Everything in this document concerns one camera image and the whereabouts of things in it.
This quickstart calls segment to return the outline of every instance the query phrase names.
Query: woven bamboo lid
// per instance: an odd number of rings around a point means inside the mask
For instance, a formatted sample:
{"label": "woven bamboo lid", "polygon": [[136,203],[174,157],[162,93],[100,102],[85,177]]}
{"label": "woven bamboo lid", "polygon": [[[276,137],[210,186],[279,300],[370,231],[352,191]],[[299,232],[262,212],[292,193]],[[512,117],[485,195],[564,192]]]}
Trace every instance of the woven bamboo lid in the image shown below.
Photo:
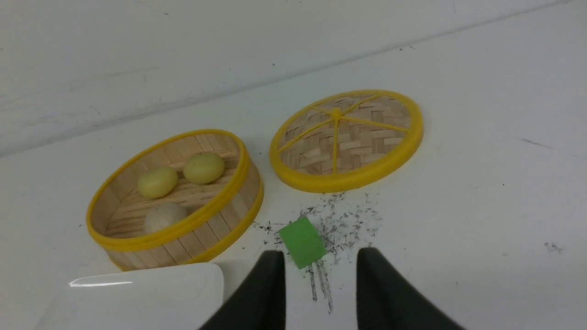
{"label": "woven bamboo lid", "polygon": [[317,101],[289,118],[269,149],[278,176],[293,188],[331,193],[395,171],[424,132],[418,106],[386,90],[356,90]]}

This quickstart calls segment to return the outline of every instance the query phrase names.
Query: white plate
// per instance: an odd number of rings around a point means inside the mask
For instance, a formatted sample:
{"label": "white plate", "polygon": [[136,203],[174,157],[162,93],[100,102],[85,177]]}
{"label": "white plate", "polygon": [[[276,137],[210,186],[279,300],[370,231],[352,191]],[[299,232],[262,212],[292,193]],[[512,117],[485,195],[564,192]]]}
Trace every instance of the white plate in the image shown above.
{"label": "white plate", "polygon": [[195,330],[222,305],[224,276],[193,264],[79,278],[59,291],[37,330]]}

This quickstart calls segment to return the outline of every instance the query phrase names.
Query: green sponge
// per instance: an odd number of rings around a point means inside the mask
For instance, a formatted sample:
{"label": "green sponge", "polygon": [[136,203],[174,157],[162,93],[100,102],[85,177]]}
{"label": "green sponge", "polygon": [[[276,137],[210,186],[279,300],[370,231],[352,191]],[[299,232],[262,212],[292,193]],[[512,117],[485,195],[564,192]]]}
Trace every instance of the green sponge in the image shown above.
{"label": "green sponge", "polygon": [[299,218],[281,228],[279,235],[299,269],[317,261],[326,254],[320,235],[306,217]]}

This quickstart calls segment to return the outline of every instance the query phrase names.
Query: white wall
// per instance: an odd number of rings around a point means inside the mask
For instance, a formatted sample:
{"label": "white wall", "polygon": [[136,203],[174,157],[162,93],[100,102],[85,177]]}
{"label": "white wall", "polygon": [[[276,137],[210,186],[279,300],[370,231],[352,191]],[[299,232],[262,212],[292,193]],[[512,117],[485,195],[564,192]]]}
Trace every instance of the white wall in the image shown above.
{"label": "white wall", "polygon": [[0,156],[553,2],[3,0]]}

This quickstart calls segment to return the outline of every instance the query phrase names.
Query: yellow rim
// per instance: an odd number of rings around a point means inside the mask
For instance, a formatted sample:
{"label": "yellow rim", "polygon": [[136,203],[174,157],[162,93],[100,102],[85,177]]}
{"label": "yellow rim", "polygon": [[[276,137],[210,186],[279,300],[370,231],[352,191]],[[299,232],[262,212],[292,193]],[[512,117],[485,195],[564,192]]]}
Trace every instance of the yellow rim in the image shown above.
{"label": "yellow rim", "polygon": [[[261,209],[261,204],[263,203],[263,196],[265,195],[265,189],[264,189],[263,181],[261,179],[259,179],[259,184],[260,184],[259,193],[257,194],[257,197],[256,197],[251,209],[249,210],[249,213],[247,213],[247,215],[242,219],[241,223],[239,223],[238,226],[230,232],[230,234],[228,234],[226,237],[224,237],[220,242],[216,243],[215,246],[207,249],[204,253],[202,253],[202,254],[198,255],[197,257],[195,257],[191,260],[188,260],[182,264],[194,264],[196,262],[210,261],[210,260],[214,259],[215,257],[217,257],[222,252],[224,252],[224,250],[226,250],[229,246],[231,246],[234,242],[236,242],[237,239],[245,233],[247,228],[255,220],[257,213],[259,213],[259,210]],[[112,258],[110,258],[110,260],[112,261],[112,263],[116,267],[120,268],[120,270],[122,270],[122,271],[134,270],[131,268],[126,268],[126,267],[118,264],[117,262],[112,260]]]}
{"label": "yellow rim", "polygon": [[[223,134],[226,136],[231,137],[239,147],[240,157],[238,160],[238,165],[235,170],[234,175],[232,176],[231,180],[224,186],[221,192],[214,197],[210,202],[206,205],[201,207],[196,212],[190,214],[184,220],[181,220],[177,224],[171,225],[161,231],[158,231],[154,234],[144,235],[141,237],[133,237],[133,238],[110,238],[99,234],[97,231],[94,230],[92,227],[91,217],[96,202],[104,189],[114,180],[116,176],[118,176],[124,169],[126,169],[129,165],[137,161],[139,158],[143,157],[145,154],[151,152],[152,150],[163,146],[164,144],[173,142],[175,140],[182,139],[187,136],[199,135],[199,134]],[[141,251],[141,250],[149,250],[151,248],[159,247],[165,243],[169,243],[172,240],[175,240],[178,237],[182,237],[189,233],[192,230],[195,230],[206,221],[208,221],[211,217],[215,214],[220,212],[222,208],[229,203],[232,198],[238,193],[238,190],[244,184],[244,181],[247,179],[247,173],[249,167],[251,165],[251,159],[249,158],[249,154],[247,152],[247,148],[245,144],[239,139],[236,135],[227,132],[225,130],[195,130],[192,132],[183,133],[180,135],[176,135],[171,137],[167,140],[159,142],[154,146],[149,147],[148,149],[143,150],[138,155],[131,158],[129,161],[124,163],[118,170],[116,170],[98,189],[90,205],[87,208],[86,213],[86,225],[87,230],[92,236],[92,238],[103,248],[113,251]]]}
{"label": "yellow rim", "polygon": [[[368,97],[365,100],[361,100],[350,108],[346,109],[344,112],[334,112],[334,111],[327,111],[316,107],[317,105],[331,101],[333,99],[337,99],[343,96],[356,96],[356,95],[363,95],[363,94],[374,94],[372,97]],[[378,122],[370,122],[368,120],[362,120],[357,118],[350,118],[346,117],[345,115],[355,108],[359,107],[360,104],[375,99],[381,96],[388,96],[393,99],[396,99],[403,103],[406,109],[410,113],[411,117],[411,125],[409,129],[405,129],[403,127],[388,125],[384,123]],[[310,110],[317,110],[330,115],[330,119],[314,125],[313,127],[309,128],[308,130],[302,132],[300,135],[296,136],[294,139],[287,142],[287,144],[279,147],[279,142],[281,141],[282,136],[287,131],[289,125],[296,120],[300,115],[304,114]],[[337,173],[336,172],[336,141],[338,138],[338,122],[340,120],[350,120],[355,121],[363,124],[375,125],[380,127],[385,127],[388,129],[399,130],[405,132],[406,135],[404,139],[388,154],[386,154],[381,159],[374,161],[366,166],[361,167],[360,169],[352,170],[346,173]],[[311,175],[306,173],[300,173],[298,171],[290,169],[286,166],[279,156],[281,151],[287,149],[290,145],[304,137],[306,134],[310,133],[311,131],[318,129],[331,121],[334,121],[335,129],[334,129],[334,147],[333,147],[333,174],[325,174],[325,175]],[[271,145],[269,147],[269,160],[271,161],[271,165],[273,166],[275,172],[279,176],[279,178],[289,185],[292,188],[308,191],[311,193],[334,193],[337,191],[345,191],[356,189],[362,186],[365,186],[369,183],[375,182],[389,173],[397,170],[400,166],[402,166],[408,159],[411,158],[412,155],[418,149],[420,142],[422,141],[422,136],[424,135],[424,124],[422,121],[422,115],[420,113],[420,109],[418,106],[412,101],[409,97],[396,93],[391,92],[388,90],[377,90],[377,89],[369,89],[369,90],[354,90],[352,92],[341,93],[333,96],[329,96],[325,99],[319,100],[314,102],[313,104],[303,108],[302,110],[298,111],[295,115],[289,118],[275,133],[273,140],[271,140]]]}

